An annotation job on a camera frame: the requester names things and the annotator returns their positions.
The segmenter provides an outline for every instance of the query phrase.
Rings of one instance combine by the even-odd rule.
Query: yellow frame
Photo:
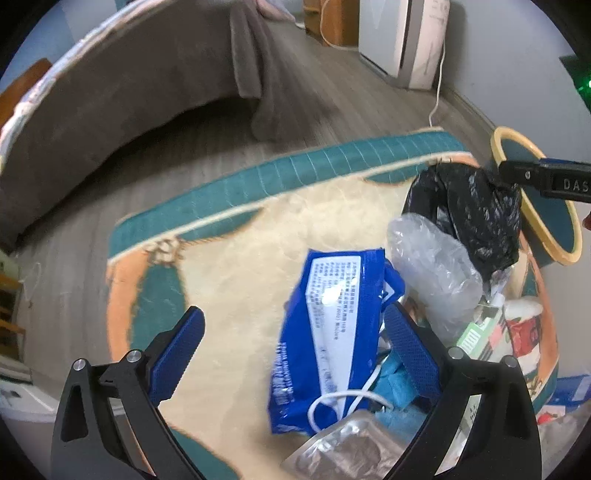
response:
[[[535,155],[538,159],[545,158],[544,153],[538,147],[536,147],[535,144],[529,138],[521,135],[519,132],[516,132],[512,128],[497,127],[497,129],[493,132],[491,136],[492,155],[497,165],[499,165],[502,161],[505,161],[507,159],[505,152],[503,151],[503,147],[501,145],[501,140],[503,139],[509,139],[519,143],[527,150],[529,150],[533,155]],[[569,210],[570,220],[573,224],[574,231],[574,248],[572,252],[567,252],[564,248],[560,246],[560,244],[556,241],[554,236],[550,233],[548,227],[546,227],[545,223],[540,218],[538,212],[534,208],[534,205],[531,203],[531,200],[525,194],[523,189],[521,190],[521,193],[523,196],[523,200],[521,203],[521,213],[523,213],[526,220],[533,228],[535,234],[542,242],[542,245],[544,246],[550,257],[552,257],[553,260],[563,265],[572,265],[578,262],[579,258],[581,258],[581,253],[583,251],[583,234],[581,232],[579,216],[577,215],[577,212],[574,209],[574,203],[570,200],[565,200],[566,206]]]

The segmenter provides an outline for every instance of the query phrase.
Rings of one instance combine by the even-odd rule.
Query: silver bolt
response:
[[[76,370],[77,372],[79,372],[80,370],[82,370],[85,366],[86,366],[86,360],[84,360],[83,358],[79,358],[72,365],[72,367],[74,368],[74,370]]]
[[[454,360],[459,360],[464,357],[464,350],[458,346],[453,346],[447,351],[447,354]]]
[[[517,359],[511,355],[507,355],[505,358],[503,358],[503,361],[505,362],[506,366],[511,368],[516,368],[519,365]]]
[[[127,356],[125,357],[125,359],[130,363],[130,364],[134,364],[136,363],[140,358],[142,358],[142,352],[140,352],[139,350],[132,350],[130,351]]]

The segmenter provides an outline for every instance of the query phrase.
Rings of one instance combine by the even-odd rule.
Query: bed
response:
[[[115,150],[213,100],[252,99],[261,140],[301,137],[322,101],[290,71],[254,0],[136,0],[80,40],[0,135],[0,245]]]

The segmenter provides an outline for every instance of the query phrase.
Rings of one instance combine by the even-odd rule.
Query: black plastic bag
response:
[[[521,189],[482,168],[438,163],[410,187],[403,212],[430,219],[464,244],[474,267],[489,281],[519,258]]]

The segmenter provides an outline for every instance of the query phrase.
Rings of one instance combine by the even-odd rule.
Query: white cable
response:
[[[374,368],[374,371],[369,376],[367,382],[365,382],[365,385],[363,387],[361,387],[361,390],[368,391],[370,389],[370,387],[374,384],[377,377],[379,376],[379,372],[381,369],[382,369],[382,364],[376,365],[376,367]],[[358,396],[355,400],[353,400],[353,403],[351,404],[351,406],[347,410],[347,415],[345,415],[345,417],[348,417],[349,415],[351,415],[362,400],[363,400],[363,397],[361,395]]]
[[[312,402],[312,405],[310,405],[310,408],[308,408],[308,422],[310,423],[310,426],[312,427],[312,429],[316,433],[318,433],[320,431],[320,428],[318,427],[318,425],[314,421],[314,411],[316,410],[316,407],[318,405],[320,405],[320,403],[323,400],[327,400],[329,398],[342,398],[342,397],[352,397],[352,396],[365,397],[365,398],[368,398],[370,400],[373,400],[373,401],[376,401],[376,402],[382,404],[384,407],[389,408],[390,410],[394,409],[394,406],[388,400],[383,398],[382,395],[378,395],[377,393],[374,393],[374,392],[369,392],[369,391],[365,391],[365,390],[343,390],[342,392],[325,393],[324,395],[321,395],[316,400],[314,400]]]
[[[437,82],[437,95],[436,95],[436,100],[435,100],[435,106],[433,107],[433,110],[431,110],[431,113],[429,114],[429,126],[430,127],[433,126],[433,115],[435,114],[435,112],[437,111],[437,108],[439,107],[439,94],[441,93],[441,77],[442,77],[442,73],[443,73],[443,60],[445,60],[445,38],[443,39],[443,54],[441,55],[441,63],[439,64],[439,81]]]
[[[31,295],[27,295],[27,279],[29,278],[29,276],[31,275],[31,273],[33,273],[33,270],[35,270],[35,267],[38,267],[38,274],[37,274],[37,279],[35,280],[35,284],[33,285],[33,288],[31,289]],[[41,269],[41,263],[40,262],[35,262],[35,264],[31,267],[31,269],[29,270],[29,272],[27,273],[27,275],[25,275],[25,277],[22,280],[19,280],[20,283],[22,283],[22,292],[25,296],[25,301],[27,303],[30,303],[31,299],[33,298],[33,295],[35,294],[35,290],[37,289],[37,286],[39,285],[39,280],[41,280],[41,273],[42,273],[42,269]]]
[[[324,40],[328,45],[330,45],[333,48],[336,48],[337,50],[359,50],[357,47],[341,47],[340,45],[335,45],[326,40],[324,32],[322,31],[322,25],[324,24],[324,9],[326,8],[326,5],[328,5],[329,3],[330,0],[326,0],[326,2],[324,2],[324,4],[322,5],[322,8],[320,9],[320,35],[322,36],[322,40]]]

